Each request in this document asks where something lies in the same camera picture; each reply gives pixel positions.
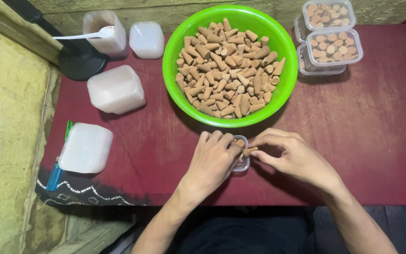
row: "dark red cloth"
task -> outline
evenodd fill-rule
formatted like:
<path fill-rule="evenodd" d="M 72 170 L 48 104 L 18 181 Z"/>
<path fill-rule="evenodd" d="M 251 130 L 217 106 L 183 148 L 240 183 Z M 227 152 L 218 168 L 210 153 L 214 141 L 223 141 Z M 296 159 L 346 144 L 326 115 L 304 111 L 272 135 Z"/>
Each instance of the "dark red cloth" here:
<path fill-rule="evenodd" d="M 299 77 L 288 102 L 273 116 L 222 131 L 250 140 L 268 127 L 300 133 L 361 204 L 406 205 L 406 24 L 355 29 L 364 49 L 359 63 L 341 75 Z M 200 132 L 216 129 L 190 118 L 171 100 L 162 78 L 162 59 L 138 59 L 131 51 L 126 60 L 111 62 L 106 70 L 124 64 L 140 77 L 148 102 L 123 115 L 93 107 L 86 82 L 62 77 L 36 188 L 48 204 L 163 205 L 188 169 Z M 66 183 L 56 192 L 46 192 L 42 185 L 62 150 L 68 120 L 111 130 L 109 158 L 101 173 L 64 172 Z M 270 168 L 261 166 L 233 174 L 205 204 L 322 204 L 314 188 L 276 172 L 269 174 Z"/>

